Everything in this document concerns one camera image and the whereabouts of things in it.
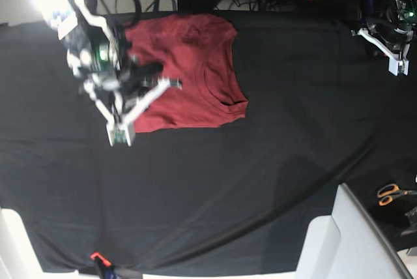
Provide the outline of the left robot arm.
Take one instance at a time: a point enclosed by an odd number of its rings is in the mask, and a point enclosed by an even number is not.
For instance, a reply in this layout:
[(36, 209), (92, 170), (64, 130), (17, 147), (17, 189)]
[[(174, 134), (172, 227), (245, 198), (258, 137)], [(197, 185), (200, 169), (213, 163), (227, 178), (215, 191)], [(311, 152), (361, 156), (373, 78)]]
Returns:
[(409, 74), (408, 53), (416, 41), (416, 0), (360, 0), (360, 18), (351, 30), (368, 54), (388, 58), (388, 71)]

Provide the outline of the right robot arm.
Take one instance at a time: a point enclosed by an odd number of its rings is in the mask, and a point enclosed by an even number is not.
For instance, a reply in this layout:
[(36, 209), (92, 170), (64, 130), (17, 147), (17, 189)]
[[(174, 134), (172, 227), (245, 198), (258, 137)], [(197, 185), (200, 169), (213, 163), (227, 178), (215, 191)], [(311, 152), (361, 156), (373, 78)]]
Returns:
[(126, 30), (139, 23), (140, 0), (133, 0), (134, 16), (126, 25), (97, 14), (87, 0), (30, 1), (57, 33), (68, 67), (106, 120), (110, 145), (131, 146), (136, 119), (169, 88), (182, 87), (179, 79), (162, 75), (160, 63), (141, 65), (128, 54)]

